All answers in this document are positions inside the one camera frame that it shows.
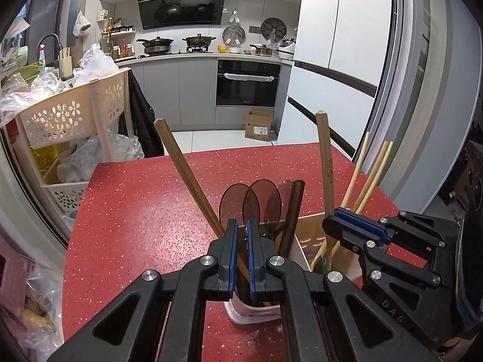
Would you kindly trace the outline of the golden pan on stove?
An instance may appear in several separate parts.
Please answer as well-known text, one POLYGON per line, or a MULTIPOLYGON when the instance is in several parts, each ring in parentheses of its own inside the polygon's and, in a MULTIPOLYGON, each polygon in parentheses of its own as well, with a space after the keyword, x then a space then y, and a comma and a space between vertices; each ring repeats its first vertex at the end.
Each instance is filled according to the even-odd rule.
POLYGON ((187 44, 187 52, 208 52, 210 44, 215 39, 215 37, 198 33, 196 36, 183 38, 183 41, 187 44))

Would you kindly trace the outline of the white refrigerator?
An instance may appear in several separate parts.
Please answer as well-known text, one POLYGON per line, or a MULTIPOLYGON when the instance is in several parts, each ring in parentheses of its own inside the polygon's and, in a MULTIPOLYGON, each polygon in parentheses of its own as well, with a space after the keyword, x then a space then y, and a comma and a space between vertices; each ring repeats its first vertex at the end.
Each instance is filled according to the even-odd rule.
POLYGON ((277 141, 316 142, 308 110, 352 149, 366 132, 391 33, 392 0, 301 0, 294 66, 277 141))

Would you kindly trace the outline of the long wooden chopstick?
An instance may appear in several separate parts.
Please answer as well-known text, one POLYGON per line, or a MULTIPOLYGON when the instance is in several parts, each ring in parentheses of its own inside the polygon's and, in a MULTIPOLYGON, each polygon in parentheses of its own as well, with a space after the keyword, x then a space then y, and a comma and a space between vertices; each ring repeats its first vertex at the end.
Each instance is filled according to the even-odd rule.
POLYGON ((176 142, 172 131, 169 128, 168 123, 164 119, 157 119, 154 122, 155 130, 157 131, 160 139, 167 148, 169 157, 172 159, 179 175, 181 176, 185 186, 189 190, 192 198, 195 200, 198 208, 203 214, 206 221, 209 223, 216 236, 222 238, 225 236, 225 231, 220 220, 215 215, 215 211, 206 198, 203 190, 201 189, 197 179, 195 178, 192 169, 189 167, 182 151, 180 150, 178 143, 176 142))
POLYGON ((330 128, 328 124, 328 114, 325 111, 318 111, 317 114, 315 114, 315 117, 322 165, 325 215, 328 218, 333 214, 335 207, 330 128))

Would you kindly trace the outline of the pink plastic stool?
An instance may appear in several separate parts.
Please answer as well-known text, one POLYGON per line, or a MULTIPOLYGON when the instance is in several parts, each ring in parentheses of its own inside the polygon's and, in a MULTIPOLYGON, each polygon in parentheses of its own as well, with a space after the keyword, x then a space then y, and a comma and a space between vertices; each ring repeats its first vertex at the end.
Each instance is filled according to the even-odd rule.
POLYGON ((4 240, 0 243, 1 307, 16 318, 21 318, 27 280, 34 266, 13 250, 4 240))

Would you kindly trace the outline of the cream plastic storage trolley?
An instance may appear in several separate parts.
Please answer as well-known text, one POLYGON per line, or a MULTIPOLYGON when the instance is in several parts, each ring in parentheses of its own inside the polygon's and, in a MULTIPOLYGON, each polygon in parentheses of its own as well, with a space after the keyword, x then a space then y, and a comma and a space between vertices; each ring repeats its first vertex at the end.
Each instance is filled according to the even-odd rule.
POLYGON ((108 128, 121 115, 128 136, 133 136, 128 68, 48 97, 16 116, 21 168, 33 192, 40 195, 38 201, 44 208, 59 216, 78 210, 88 182, 60 182, 56 175, 56 166, 60 163, 58 156, 47 171, 41 173, 33 151, 97 135, 104 159, 112 162, 114 150, 109 142, 108 128))

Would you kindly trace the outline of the pink plastic utensil holder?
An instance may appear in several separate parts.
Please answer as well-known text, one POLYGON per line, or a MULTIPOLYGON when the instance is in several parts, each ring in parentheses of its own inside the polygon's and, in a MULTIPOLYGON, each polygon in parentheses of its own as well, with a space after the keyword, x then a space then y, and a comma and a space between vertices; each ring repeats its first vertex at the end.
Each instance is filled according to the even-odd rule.
MULTIPOLYGON (((322 229, 323 218, 325 213, 320 212, 301 217, 297 222, 296 237, 294 237, 289 258, 306 271, 309 270, 315 253, 325 241, 326 235, 322 229)), ((347 249, 340 248, 334 253, 332 265, 352 281, 362 276, 358 256, 347 249)), ((231 322, 237 325, 260 324, 281 318, 279 305, 249 306, 240 300, 237 293, 223 305, 231 322)))

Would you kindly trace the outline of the wooden knife block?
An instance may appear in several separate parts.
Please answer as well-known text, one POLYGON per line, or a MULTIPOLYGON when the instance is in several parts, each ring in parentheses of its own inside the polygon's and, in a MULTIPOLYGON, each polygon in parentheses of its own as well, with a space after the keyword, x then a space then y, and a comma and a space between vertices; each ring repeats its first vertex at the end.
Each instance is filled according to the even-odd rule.
POLYGON ((64 47, 59 51, 59 73, 62 80, 68 80, 73 77, 72 57, 69 47, 64 47))

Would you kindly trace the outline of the cardboard box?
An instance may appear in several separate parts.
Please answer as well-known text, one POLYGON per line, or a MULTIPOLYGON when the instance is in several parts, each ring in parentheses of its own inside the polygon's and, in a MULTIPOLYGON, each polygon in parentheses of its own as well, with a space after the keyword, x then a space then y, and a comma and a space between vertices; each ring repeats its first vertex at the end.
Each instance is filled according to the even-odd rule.
POLYGON ((259 141, 269 141, 272 122, 272 113, 262 110, 251 110, 246 115, 245 137, 259 141))

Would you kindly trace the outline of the black wok on stove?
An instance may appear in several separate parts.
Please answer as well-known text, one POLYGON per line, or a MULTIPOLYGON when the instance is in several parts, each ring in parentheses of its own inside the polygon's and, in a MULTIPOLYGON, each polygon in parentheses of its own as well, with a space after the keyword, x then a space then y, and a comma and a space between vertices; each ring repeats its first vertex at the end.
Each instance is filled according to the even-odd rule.
POLYGON ((171 52, 171 46, 174 40, 156 37, 152 39, 138 38, 137 42, 142 44, 146 55, 164 55, 171 52))

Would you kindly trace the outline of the translucent dark plastic spoon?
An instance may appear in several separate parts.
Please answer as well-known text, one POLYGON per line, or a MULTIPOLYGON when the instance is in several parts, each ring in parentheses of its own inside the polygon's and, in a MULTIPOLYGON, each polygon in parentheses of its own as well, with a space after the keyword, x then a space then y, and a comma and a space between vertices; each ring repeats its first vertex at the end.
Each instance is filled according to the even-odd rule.
POLYGON ((219 219, 224 229, 230 219, 235 219, 239 226, 245 225, 243 210, 248 189, 246 184, 236 183, 224 191, 219 204, 219 219))

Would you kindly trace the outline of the built-in black oven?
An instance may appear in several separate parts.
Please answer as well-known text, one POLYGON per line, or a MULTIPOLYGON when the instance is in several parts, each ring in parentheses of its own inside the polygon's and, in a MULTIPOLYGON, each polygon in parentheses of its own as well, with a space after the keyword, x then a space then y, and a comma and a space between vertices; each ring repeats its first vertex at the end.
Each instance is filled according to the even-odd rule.
POLYGON ((280 71, 277 64, 218 60, 216 106, 274 107, 280 71))

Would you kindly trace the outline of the thin bamboo chopstick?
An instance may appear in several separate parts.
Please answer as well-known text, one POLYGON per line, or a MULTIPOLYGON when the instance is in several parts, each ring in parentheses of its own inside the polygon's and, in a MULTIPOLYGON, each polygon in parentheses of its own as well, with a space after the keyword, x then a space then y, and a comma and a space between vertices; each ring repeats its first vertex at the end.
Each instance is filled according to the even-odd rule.
POLYGON ((366 203, 368 202, 368 200, 370 199, 371 195, 372 195, 372 192, 374 191, 375 187, 376 187, 376 184, 378 183, 381 175, 382 175, 382 170, 383 168, 385 167, 385 163, 389 157, 389 154, 391 153, 391 150, 392 150, 392 146, 393 146, 393 142, 392 141, 388 141, 389 142, 389 146, 387 148, 387 151, 385 153, 385 156, 384 156, 384 159, 382 160, 382 163, 381 163, 381 166, 379 167, 379 170, 377 171, 376 173, 376 177, 375 177, 375 180, 373 181, 373 183, 370 185, 369 187, 369 191, 368 193, 366 194, 365 198, 363 199, 363 202, 359 208, 359 210, 356 212, 356 214, 361 214, 363 212, 363 209, 366 205, 366 203))
POLYGON ((351 197, 351 194, 352 194, 352 190, 354 189, 355 182, 356 182, 358 175, 360 173, 360 168, 361 168, 361 165, 362 165, 362 162, 363 162, 363 157, 364 157, 364 155, 366 153, 366 149, 368 147, 369 136, 370 136, 370 132, 366 132, 364 139, 363 139, 362 148, 361 148, 361 151, 360 151, 360 156, 357 159, 357 163, 355 164, 354 172, 353 172, 352 177, 350 179, 350 183, 348 184, 344 198, 341 202, 341 206, 343 208, 346 208, 347 204, 349 203, 349 200, 350 200, 350 197, 351 197))
POLYGON ((387 151, 388 146, 389 146, 389 142, 387 142, 387 141, 385 141, 382 144, 382 147, 379 150, 379 154, 376 158, 376 161, 375 161, 375 163, 374 163, 374 165, 373 165, 373 167, 372 167, 372 169, 371 169, 371 171, 368 175, 368 179, 366 180, 362 190, 360 191, 358 198, 356 199, 354 205, 351 208, 352 212, 357 212, 359 210, 359 208, 360 208, 360 206, 363 202, 363 199, 365 198, 366 194, 369 191, 370 185, 375 180, 376 173, 379 170, 379 167, 381 166, 382 160, 384 159, 384 156, 385 156, 385 153, 387 151))

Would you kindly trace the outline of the black range hood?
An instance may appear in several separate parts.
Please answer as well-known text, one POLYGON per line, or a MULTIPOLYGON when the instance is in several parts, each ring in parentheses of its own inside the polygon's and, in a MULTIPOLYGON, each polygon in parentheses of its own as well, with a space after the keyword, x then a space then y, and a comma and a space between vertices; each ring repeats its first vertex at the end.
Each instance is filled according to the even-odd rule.
POLYGON ((221 24, 224 0, 138 0, 144 30, 221 24))

